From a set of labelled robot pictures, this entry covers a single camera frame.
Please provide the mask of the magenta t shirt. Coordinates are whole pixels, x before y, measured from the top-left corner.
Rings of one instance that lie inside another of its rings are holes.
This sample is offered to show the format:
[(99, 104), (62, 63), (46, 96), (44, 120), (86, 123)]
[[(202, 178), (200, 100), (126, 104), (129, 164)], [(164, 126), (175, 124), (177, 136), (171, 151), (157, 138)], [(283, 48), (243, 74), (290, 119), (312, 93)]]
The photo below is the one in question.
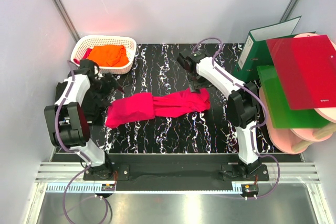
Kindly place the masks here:
[(105, 126), (113, 129), (131, 122), (152, 120), (156, 117), (177, 118), (210, 108), (209, 92), (205, 88), (199, 92), (186, 89), (162, 97), (153, 96), (151, 92), (142, 92), (113, 101), (108, 108)]

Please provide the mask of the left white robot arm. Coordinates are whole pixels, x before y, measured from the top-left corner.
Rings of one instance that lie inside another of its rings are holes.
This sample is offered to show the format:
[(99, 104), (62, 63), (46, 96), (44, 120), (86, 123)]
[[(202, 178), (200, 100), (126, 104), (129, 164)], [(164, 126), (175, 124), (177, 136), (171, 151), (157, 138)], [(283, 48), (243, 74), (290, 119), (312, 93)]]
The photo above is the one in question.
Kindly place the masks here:
[(55, 103), (44, 109), (52, 145), (77, 154), (85, 163), (85, 172), (102, 180), (113, 176), (113, 165), (107, 152), (91, 139), (89, 124), (110, 105), (108, 97), (116, 90), (123, 88), (111, 74), (102, 74), (92, 60), (80, 60), (79, 67), (57, 85)]

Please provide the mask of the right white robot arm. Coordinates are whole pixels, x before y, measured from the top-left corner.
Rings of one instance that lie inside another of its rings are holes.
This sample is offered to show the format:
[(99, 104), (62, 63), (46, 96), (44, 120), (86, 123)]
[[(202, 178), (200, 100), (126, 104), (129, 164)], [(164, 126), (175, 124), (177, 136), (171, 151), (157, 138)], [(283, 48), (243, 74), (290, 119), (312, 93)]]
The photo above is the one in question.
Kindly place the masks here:
[(250, 180), (261, 166), (256, 149), (256, 126), (260, 111), (258, 88), (229, 74), (205, 51), (183, 50), (177, 62), (186, 70), (190, 90), (200, 93), (202, 88), (215, 87), (226, 98), (225, 117), (235, 127), (238, 140), (238, 164), (224, 174), (231, 179)]

